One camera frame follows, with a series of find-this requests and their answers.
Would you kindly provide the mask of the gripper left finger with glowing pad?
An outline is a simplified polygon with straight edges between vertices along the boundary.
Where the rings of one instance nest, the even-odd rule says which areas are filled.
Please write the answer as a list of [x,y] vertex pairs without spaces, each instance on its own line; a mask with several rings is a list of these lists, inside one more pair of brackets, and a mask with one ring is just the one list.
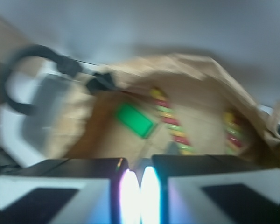
[[125,158],[44,160],[0,175],[0,224],[138,224]]

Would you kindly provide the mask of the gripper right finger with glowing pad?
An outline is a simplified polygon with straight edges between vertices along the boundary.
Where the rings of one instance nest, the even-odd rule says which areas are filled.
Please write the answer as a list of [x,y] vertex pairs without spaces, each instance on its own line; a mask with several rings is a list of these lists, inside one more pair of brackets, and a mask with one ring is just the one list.
[[229,155],[153,155],[144,224],[280,224],[280,169]]

